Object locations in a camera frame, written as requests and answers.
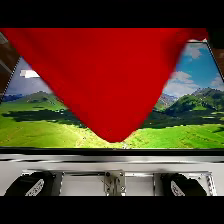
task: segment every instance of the green grass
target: green grass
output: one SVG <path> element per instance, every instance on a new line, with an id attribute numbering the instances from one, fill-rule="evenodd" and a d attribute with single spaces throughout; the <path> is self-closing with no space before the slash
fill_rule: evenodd
<path id="1" fill-rule="evenodd" d="M 42 109 L 56 111 L 65 107 L 60 103 L 52 105 L 48 102 L 3 103 L 0 106 L 0 146 L 43 148 L 122 148 L 124 146 L 124 143 L 108 143 L 90 129 L 66 123 L 63 119 L 61 123 L 49 119 L 18 122 L 15 121 L 15 117 L 3 116 L 12 111 L 41 111 Z M 129 148 L 224 148 L 223 117 L 224 112 L 213 111 L 187 112 L 181 118 L 152 113 L 142 129 L 135 131 L 125 140 L 125 143 Z"/>

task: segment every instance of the television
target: television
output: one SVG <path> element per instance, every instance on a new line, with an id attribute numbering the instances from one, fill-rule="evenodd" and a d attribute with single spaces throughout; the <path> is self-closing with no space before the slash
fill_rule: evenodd
<path id="1" fill-rule="evenodd" d="M 224 83 L 207 42 L 188 42 L 141 127 L 109 143 L 72 114 L 20 57 L 0 104 L 0 147 L 29 149 L 224 149 Z"/>

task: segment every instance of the black border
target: black border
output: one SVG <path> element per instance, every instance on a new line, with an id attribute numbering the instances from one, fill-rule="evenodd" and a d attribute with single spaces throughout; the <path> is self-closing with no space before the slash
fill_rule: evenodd
<path id="1" fill-rule="evenodd" d="M 189 41 L 188 43 L 204 43 L 207 45 L 216 67 L 224 82 L 223 74 L 218 63 L 212 53 L 208 42 Z M 13 73 L 6 86 L 4 94 L 7 91 L 9 83 L 13 77 L 14 71 L 21 57 L 15 65 Z M 119 148 L 35 148 L 35 147 L 3 147 L 0 146 L 1 154 L 24 154 L 24 155 L 80 155 L 80 156 L 224 156 L 223 148 L 209 149 L 119 149 Z"/>

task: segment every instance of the red triangular cloth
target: red triangular cloth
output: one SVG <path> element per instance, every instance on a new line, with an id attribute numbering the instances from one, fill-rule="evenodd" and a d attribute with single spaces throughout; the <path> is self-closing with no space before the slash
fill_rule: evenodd
<path id="1" fill-rule="evenodd" d="M 198 28 L 5 28 L 21 56 L 98 136 L 120 142 L 156 104 Z"/>

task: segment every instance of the white cloud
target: white cloud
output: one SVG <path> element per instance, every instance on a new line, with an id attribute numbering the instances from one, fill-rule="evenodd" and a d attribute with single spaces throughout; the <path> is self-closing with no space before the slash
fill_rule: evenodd
<path id="1" fill-rule="evenodd" d="M 173 73 L 172 79 L 168 81 L 164 88 L 164 92 L 172 96 L 181 97 L 193 93 L 199 87 L 191 79 L 191 75 L 178 71 Z"/>
<path id="2" fill-rule="evenodd" d="M 202 55 L 200 49 L 208 50 L 208 47 L 205 43 L 189 43 L 186 45 L 183 54 L 197 59 Z"/>
<path id="3" fill-rule="evenodd" d="M 215 79 L 211 82 L 211 86 L 215 89 L 224 91 L 224 83 L 219 73 L 216 74 Z"/>

